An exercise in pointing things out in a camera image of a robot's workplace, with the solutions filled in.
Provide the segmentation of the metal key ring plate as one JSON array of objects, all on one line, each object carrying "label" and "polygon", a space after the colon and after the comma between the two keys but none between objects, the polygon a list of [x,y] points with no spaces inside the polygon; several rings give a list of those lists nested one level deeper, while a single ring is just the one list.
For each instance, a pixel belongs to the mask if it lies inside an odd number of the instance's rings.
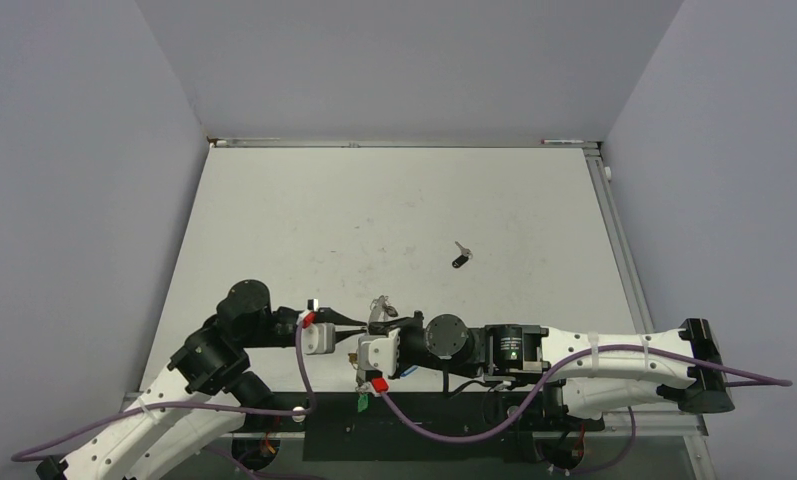
[{"label": "metal key ring plate", "polygon": [[356,349],[348,355],[355,371],[358,394],[374,394],[372,381],[388,379],[397,371],[400,328],[392,323],[397,319],[397,310],[387,296],[380,295],[372,302],[365,332],[357,339]]}]

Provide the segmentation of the green tagged key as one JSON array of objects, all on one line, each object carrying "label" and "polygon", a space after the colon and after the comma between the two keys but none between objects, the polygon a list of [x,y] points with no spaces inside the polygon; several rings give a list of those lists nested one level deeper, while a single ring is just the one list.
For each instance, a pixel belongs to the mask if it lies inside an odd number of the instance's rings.
[{"label": "green tagged key", "polygon": [[358,395],[357,399],[357,412],[362,413],[367,410],[369,407],[370,395],[366,393],[361,393]]}]

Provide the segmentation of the black tagged key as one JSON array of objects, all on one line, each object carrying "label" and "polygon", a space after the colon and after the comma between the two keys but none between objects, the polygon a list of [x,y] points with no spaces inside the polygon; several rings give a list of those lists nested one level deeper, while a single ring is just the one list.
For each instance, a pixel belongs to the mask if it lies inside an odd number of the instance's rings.
[{"label": "black tagged key", "polygon": [[459,250],[459,255],[452,261],[451,265],[454,269],[460,269],[473,258],[473,252],[459,241],[455,241],[454,244]]}]

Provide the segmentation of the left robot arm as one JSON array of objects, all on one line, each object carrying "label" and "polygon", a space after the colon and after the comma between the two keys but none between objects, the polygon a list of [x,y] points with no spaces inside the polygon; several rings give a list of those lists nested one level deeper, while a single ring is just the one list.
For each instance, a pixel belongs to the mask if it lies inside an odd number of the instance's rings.
[{"label": "left robot arm", "polygon": [[[317,399],[304,358],[334,351],[366,325],[329,307],[273,309],[268,287],[234,284],[202,326],[186,337],[130,405],[118,414],[65,435],[93,437],[64,455],[42,458],[40,479],[158,479],[215,438],[242,426],[258,430],[282,417],[302,421]],[[249,350],[292,348],[305,401],[282,408],[252,371]]]}]

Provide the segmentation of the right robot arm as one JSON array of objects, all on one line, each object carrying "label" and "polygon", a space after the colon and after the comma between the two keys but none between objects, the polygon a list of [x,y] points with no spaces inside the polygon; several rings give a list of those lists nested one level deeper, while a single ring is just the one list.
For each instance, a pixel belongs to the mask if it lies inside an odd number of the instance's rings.
[{"label": "right robot arm", "polygon": [[541,325],[469,327],[443,314],[373,323],[357,347],[358,378],[399,378],[411,367],[504,387],[550,386],[539,414],[553,428],[642,404],[684,413],[734,410],[718,344],[703,319],[663,332],[600,334]]}]

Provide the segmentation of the red white marker pen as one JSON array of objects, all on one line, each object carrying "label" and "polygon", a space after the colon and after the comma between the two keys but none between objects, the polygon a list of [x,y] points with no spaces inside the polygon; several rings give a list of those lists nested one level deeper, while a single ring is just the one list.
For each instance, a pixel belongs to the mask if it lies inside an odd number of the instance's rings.
[{"label": "red white marker pen", "polygon": [[573,145],[583,145],[586,142],[580,139],[543,139],[541,140],[542,145],[556,145],[556,146],[573,146]]}]

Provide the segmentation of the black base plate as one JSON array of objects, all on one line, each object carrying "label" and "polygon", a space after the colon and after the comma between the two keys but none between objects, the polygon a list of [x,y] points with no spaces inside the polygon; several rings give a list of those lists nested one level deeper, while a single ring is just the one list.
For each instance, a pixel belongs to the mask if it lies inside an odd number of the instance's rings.
[{"label": "black base plate", "polygon": [[575,446],[583,433],[601,432],[602,420],[581,420],[536,397],[506,430],[479,442],[453,444],[428,439],[418,428],[444,436],[479,435],[517,410],[522,392],[464,392],[452,398],[440,393],[394,393],[392,401],[411,420],[405,425],[378,397],[357,412],[356,393],[324,393],[314,414],[302,422],[290,418],[247,416],[243,426],[226,435],[230,453],[255,469],[263,469],[302,449],[310,462],[460,461],[500,459],[537,463],[540,453]]}]

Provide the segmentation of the aluminium frame rail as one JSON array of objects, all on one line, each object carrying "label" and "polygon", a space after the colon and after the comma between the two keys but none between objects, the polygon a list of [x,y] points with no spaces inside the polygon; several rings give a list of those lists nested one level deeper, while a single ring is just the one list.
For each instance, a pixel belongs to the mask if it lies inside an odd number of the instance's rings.
[{"label": "aluminium frame rail", "polygon": [[[584,155],[634,328],[638,333],[654,332],[654,323],[611,190],[612,175],[608,174],[600,144],[588,143]],[[673,405],[640,405],[634,407],[634,412],[638,430],[644,435],[687,437],[707,433],[702,417],[680,412]]]}]

